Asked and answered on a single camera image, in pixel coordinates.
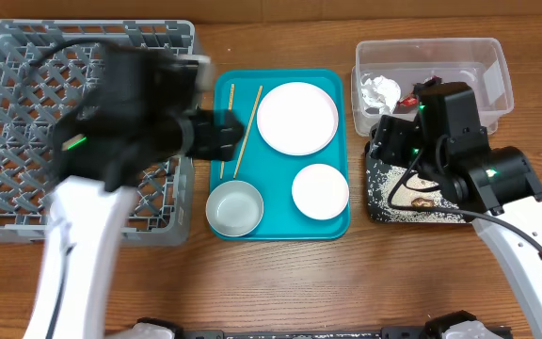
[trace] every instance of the wooden chopstick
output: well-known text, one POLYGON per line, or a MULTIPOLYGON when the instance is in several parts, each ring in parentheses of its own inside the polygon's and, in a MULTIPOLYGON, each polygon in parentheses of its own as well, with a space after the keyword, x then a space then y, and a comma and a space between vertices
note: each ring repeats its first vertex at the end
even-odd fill
POLYGON ((248 136, 250 135, 250 127, 252 127, 252 121, 254 121, 254 115, 256 114, 256 108, 259 106, 259 100, 261 99, 262 92, 263 85, 259 87, 259 94, 257 94, 256 96, 256 101, 254 102, 254 107, 252 108, 252 114, 250 114, 250 122, 248 123, 248 129, 246 130, 246 135, 244 136, 244 142, 242 142, 242 150, 240 151, 240 156, 237 158, 237 166, 235 166, 233 179, 235 179, 237 171, 240 169, 240 164, 242 163, 242 155, 244 155, 244 149, 246 147, 246 143, 248 142, 248 136))
MULTIPOLYGON (((231 93, 230 93, 230 106, 229 110, 233 107, 233 91, 235 90, 235 84, 231 84, 231 93)), ((225 173, 225 161, 221 162, 221 178, 223 179, 223 174, 225 173)))

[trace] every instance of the small white plate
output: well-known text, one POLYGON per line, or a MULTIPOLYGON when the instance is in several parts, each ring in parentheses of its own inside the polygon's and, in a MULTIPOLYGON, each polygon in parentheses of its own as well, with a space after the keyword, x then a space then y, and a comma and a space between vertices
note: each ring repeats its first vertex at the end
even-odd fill
POLYGON ((309 218, 337 217, 348 204, 348 197, 348 183, 343 174, 328 165, 307 166, 292 183, 294 203, 309 218))
POLYGON ((320 151, 338 129, 338 109, 322 89, 293 82, 272 89, 257 112, 264 141, 288 155, 320 151))
POLYGON ((233 180, 219 185, 206 201, 206 218, 225 236, 242 236, 263 219, 263 197, 253 185, 233 180))

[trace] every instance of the gray bowl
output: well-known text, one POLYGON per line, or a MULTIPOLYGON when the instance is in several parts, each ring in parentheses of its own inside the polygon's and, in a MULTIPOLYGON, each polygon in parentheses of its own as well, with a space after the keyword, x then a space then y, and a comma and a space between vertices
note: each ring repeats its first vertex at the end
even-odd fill
POLYGON ((249 183, 229 181, 208 197, 206 218, 211 227, 225 236, 249 234, 263 218, 263 197, 249 183))

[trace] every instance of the clear plastic container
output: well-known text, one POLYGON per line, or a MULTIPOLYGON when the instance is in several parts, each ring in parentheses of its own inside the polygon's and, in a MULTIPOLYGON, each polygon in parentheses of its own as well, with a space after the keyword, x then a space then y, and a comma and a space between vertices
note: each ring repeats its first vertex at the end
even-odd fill
MULTIPOLYGON (((489 133, 497 120, 514 109, 514 93, 505 56, 492 38, 416 39, 363 41, 357 46, 357 63, 351 74, 351 95, 355 129, 367 137, 381 115, 367 109, 361 84, 367 78, 383 75, 396 81, 401 95, 407 96, 413 84, 431 76, 444 82, 464 81, 476 94, 481 124, 489 133)), ((393 114, 412 121, 417 107, 398 107, 393 114)))

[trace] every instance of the green indicator light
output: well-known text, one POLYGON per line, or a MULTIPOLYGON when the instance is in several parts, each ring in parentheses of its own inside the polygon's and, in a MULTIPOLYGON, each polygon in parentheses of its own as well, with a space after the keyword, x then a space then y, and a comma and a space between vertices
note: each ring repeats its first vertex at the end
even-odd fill
POLYGON ((80 139, 76 140, 75 142, 73 142, 72 144, 68 145, 68 147, 66 147, 66 150, 69 150, 71 149, 72 147, 80 144, 81 142, 87 140, 87 137, 81 137, 80 139))
POLYGON ((487 169, 486 170, 486 175, 488 175, 489 178, 492 178, 497 174, 499 174, 499 173, 494 169, 487 169))

